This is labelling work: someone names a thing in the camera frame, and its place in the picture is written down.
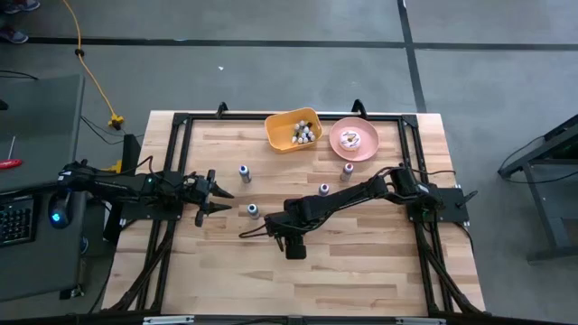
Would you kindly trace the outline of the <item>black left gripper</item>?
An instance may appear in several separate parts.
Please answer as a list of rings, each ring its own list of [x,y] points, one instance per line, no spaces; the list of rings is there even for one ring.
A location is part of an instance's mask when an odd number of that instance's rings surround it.
[[[216,172],[209,170],[206,176],[191,172],[184,178],[184,201],[195,204],[199,207],[195,216],[195,225],[201,226],[204,219],[212,213],[231,209],[226,204],[214,203],[210,201],[210,194],[215,197],[233,199],[234,196],[223,190],[215,182]]]

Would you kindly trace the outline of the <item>yellow plastic bin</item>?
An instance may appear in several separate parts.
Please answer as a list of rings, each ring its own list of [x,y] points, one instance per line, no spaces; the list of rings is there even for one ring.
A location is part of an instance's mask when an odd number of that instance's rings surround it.
[[[311,122],[309,128],[314,133],[314,138],[309,138],[308,134],[303,132],[304,126],[299,130],[294,130],[294,125],[304,120],[305,126]],[[277,153],[290,153],[315,145],[322,138],[322,125],[317,112],[310,107],[303,107],[293,111],[273,114],[265,120],[265,130],[269,144]],[[292,137],[297,136],[309,138],[308,144],[292,143]]]

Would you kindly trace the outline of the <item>white iced donut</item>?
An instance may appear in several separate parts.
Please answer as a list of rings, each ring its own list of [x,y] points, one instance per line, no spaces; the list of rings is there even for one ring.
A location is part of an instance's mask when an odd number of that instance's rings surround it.
[[[345,151],[357,151],[360,143],[361,136],[356,131],[346,130],[340,135],[340,147]]]

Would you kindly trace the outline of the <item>pink plate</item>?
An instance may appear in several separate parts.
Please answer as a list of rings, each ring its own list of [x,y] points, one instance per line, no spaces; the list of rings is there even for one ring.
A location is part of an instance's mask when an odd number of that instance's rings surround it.
[[[346,130],[356,131],[361,136],[360,147],[357,151],[345,151],[340,147],[340,135]],[[371,158],[378,150],[378,131],[370,122],[362,118],[344,117],[331,128],[330,144],[339,157],[350,162],[363,162]]]

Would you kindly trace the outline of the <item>black computer mouse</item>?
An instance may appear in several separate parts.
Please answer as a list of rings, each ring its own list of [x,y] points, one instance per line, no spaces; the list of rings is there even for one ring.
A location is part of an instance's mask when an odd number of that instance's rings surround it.
[[[64,229],[72,221],[71,197],[71,192],[56,192],[51,196],[48,217],[54,228]]]

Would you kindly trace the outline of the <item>grey desk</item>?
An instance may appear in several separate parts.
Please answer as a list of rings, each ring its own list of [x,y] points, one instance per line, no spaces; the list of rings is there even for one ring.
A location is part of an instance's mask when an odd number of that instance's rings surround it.
[[[33,242],[0,247],[0,302],[71,290],[79,284],[80,238],[85,212],[83,193],[72,194],[72,221],[54,228],[48,205],[62,168],[74,161],[84,79],[68,76],[0,85],[0,160],[13,157],[19,167],[0,170],[0,200],[34,196],[37,214]]]

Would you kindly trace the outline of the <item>black keyboard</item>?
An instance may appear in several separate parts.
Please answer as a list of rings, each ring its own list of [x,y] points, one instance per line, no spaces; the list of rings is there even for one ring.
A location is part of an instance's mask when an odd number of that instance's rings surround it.
[[[0,247],[33,242],[36,210],[34,196],[0,200]]]

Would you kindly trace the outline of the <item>person's shoe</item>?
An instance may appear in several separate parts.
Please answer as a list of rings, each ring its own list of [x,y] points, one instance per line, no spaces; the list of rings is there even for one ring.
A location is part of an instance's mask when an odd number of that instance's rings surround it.
[[[41,6],[39,0],[0,0],[0,10],[5,14],[31,12]]]
[[[0,39],[8,41],[12,44],[24,44],[28,42],[29,37],[12,27],[7,27],[0,29]]]

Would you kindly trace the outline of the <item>black side stand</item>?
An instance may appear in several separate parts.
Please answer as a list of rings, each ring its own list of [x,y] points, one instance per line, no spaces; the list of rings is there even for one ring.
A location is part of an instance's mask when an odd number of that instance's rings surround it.
[[[543,225],[548,248],[527,256],[529,263],[578,257],[578,239],[570,228],[578,227],[578,115],[537,138],[541,144],[526,146],[509,155],[499,166],[498,175],[514,183],[512,176],[525,175],[521,182],[532,194]]]

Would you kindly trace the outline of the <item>black metal table frame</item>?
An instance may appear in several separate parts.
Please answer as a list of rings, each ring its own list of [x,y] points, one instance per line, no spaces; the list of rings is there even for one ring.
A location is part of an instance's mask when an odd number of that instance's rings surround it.
[[[269,237],[238,238],[263,224],[261,215],[277,212],[283,201],[318,193],[322,183],[331,193],[365,181],[382,167],[398,165],[409,153],[417,165],[410,122],[417,122],[428,171],[453,170],[439,114],[369,113],[369,118],[406,115],[408,148],[402,149],[396,121],[376,121],[377,153],[355,163],[350,181],[340,181],[345,161],[331,149],[335,121],[322,121],[323,137],[315,146],[276,153],[268,143],[263,112],[202,114],[193,119],[185,171],[216,170],[218,185],[233,200],[215,198],[232,209],[194,226],[196,206],[184,209],[175,239],[162,298],[162,313],[194,315],[424,316],[427,305],[415,244],[415,227],[405,207],[372,200],[335,213],[307,234],[307,257],[289,261]],[[246,165],[251,182],[241,180]],[[117,245],[103,309],[112,307],[143,269],[152,221],[138,220],[123,231]],[[439,225],[444,262],[472,304],[485,310],[470,240],[461,227]]]

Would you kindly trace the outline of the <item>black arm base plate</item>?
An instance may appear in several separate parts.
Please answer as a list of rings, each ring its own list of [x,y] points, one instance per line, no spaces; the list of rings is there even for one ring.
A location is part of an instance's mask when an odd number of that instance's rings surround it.
[[[438,188],[434,193],[441,200],[440,204],[433,207],[412,203],[406,207],[408,219],[411,222],[468,223],[470,221],[466,196],[462,189]]]
[[[145,219],[177,221],[182,218],[182,202],[124,203],[121,218],[126,220]]]

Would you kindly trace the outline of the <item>silver metal bracket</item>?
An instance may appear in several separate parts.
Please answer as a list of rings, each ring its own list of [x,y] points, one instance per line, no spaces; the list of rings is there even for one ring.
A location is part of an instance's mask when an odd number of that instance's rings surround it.
[[[142,325],[191,325],[195,322],[193,315],[172,315],[145,317]]]
[[[447,325],[446,320],[436,318],[400,317],[396,325]]]

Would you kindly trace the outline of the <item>red handled screwdriver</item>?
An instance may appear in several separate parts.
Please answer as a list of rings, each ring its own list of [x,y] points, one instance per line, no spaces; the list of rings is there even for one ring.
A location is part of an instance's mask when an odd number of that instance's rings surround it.
[[[13,157],[15,139],[16,136],[12,138],[7,158],[0,160],[0,170],[13,169],[23,164],[23,161],[21,159],[16,159]]]

